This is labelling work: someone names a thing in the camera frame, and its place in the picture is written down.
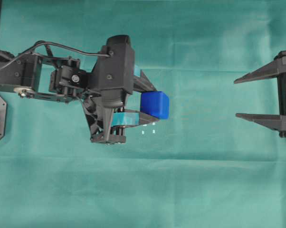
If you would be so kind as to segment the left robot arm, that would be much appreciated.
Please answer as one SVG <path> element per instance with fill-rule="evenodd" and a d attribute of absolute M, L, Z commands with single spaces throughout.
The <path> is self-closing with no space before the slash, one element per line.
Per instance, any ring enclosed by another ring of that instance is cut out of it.
<path fill-rule="evenodd" d="M 55 57 L 51 42 L 38 41 L 15 56 L 0 50 L 0 91 L 83 108 L 93 143 L 125 143 L 125 128 L 169 117 L 169 98 L 135 66 L 130 37 L 110 37 L 95 54 L 91 72 L 80 60 Z"/>

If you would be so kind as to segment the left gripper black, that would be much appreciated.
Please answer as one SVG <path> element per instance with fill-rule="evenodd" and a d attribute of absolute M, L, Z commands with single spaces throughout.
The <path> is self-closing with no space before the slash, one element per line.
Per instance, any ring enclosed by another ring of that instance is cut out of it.
<path fill-rule="evenodd" d="M 133 91 L 139 93 L 157 91 L 137 65 L 133 67 Z M 125 126 L 139 126 L 159 121 L 159 118 L 142 112 L 124 112 L 128 97 L 131 95 L 123 89 L 85 91 L 82 107 L 92 143 L 125 143 Z"/>

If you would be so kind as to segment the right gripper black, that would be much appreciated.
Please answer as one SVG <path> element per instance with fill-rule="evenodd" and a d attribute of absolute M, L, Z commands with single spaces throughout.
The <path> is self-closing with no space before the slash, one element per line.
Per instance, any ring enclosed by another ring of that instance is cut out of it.
<path fill-rule="evenodd" d="M 286 138 L 286 50 L 279 52 L 272 62 L 236 79 L 234 83 L 239 84 L 274 77 L 277 77 L 279 115 L 237 113 L 236 117 L 279 131 L 280 137 Z"/>

